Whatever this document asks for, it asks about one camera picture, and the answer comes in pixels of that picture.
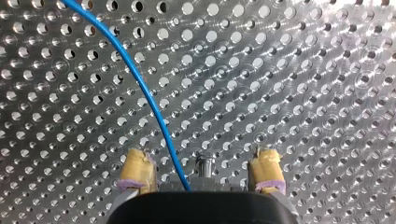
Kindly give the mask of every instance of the blue cable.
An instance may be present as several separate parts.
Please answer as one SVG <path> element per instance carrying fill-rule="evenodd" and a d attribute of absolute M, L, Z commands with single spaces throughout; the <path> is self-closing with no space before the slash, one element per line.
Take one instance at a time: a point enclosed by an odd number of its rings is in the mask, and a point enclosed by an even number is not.
<path fill-rule="evenodd" d="M 142 76 L 139 73 L 139 70 L 137 70 L 137 67 L 134 65 L 134 62 L 132 61 L 131 57 L 128 55 L 128 52 L 123 48 L 120 41 L 113 34 L 111 34 L 109 32 L 108 27 L 105 26 L 103 23 L 99 22 L 91 14 L 91 12 L 84 10 L 74 0 L 62 0 L 62 1 L 64 2 L 64 4 L 66 6 L 70 7 L 74 11 L 76 11 L 80 16 L 85 18 L 93 26 L 95 26 L 98 30 L 100 30 L 102 32 L 102 34 L 105 37 L 107 37 L 107 39 L 113 44 L 114 48 L 120 53 L 120 56 L 122 57 L 122 59 L 125 61 L 125 63 L 128 65 L 128 67 L 131 69 L 132 75 L 134 75 L 134 78 L 136 79 L 137 83 L 139 84 L 140 89 L 145 94 L 145 96 L 148 100 L 148 104 L 151 106 L 152 112 L 154 112 L 154 116 L 157 119 L 161 130 L 163 131 L 163 138 L 165 139 L 166 145 L 168 145 L 169 154 L 171 156 L 173 164 L 175 165 L 175 169 L 178 174 L 178 177 L 180 178 L 180 181 L 183 184 L 184 189 L 190 191 L 191 188 L 190 188 L 189 183 L 187 182 L 186 177 L 184 176 L 183 168 L 181 167 L 180 162 L 177 160 L 177 155 L 175 152 L 175 147 L 172 143 L 171 135 L 169 134 L 169 131 L 166 128 L 165 123 L 163 122 L 163 115 L 161 114 L 160 109 L 158 108 L 157 104 L 154 101 L 154 98 L 152 97 L 151 93 L 149 92 L 149 87 L 146 85 L 145 81 L 143 80 Z"/>

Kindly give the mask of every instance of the silver metal surface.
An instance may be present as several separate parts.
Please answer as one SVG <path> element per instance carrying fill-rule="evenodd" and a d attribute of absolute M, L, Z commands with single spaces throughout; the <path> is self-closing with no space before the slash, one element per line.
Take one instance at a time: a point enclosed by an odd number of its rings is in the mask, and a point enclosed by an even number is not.
<path fill-rule="evenodd" d="M 268 144 L 302 223 L 396 221 L 393 1 L 81 4 L 136 60 L 186 175 L 207 152 L 243 188 Z M 120 56 L 62 3 L 0 1 L 0 67 L 2 223 L 103 221 L 131 147 L 176 175 Z"/>

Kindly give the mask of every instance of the metal panel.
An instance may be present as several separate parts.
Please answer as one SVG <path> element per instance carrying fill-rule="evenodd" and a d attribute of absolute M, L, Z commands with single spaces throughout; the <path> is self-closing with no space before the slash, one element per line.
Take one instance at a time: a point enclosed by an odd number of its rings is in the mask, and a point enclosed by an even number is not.
<path fill-rule="evenodd" d="M 393 2 L 81 4 L 136 60 L 186 175 L 209 154 L 218 183 L 244 188 L 271 145 L 303 223 L 396 221 Z M 1 1 L 0 37 L 2 223 L 102 221 L 131 147 L 162 184 L 176 176 L 139 87 L 79 15 Z"/>

